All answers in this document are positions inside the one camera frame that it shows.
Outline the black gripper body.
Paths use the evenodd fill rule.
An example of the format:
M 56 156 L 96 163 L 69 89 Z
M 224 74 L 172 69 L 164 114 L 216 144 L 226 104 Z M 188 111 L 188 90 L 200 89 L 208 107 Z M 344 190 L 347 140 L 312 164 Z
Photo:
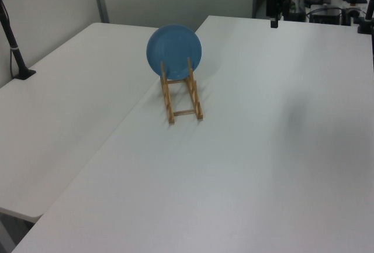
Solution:
M 292 0 L 266 0 L 266 15 L 269 18 L 279 20 L 282 15 L 282 5 L 284 1 Z

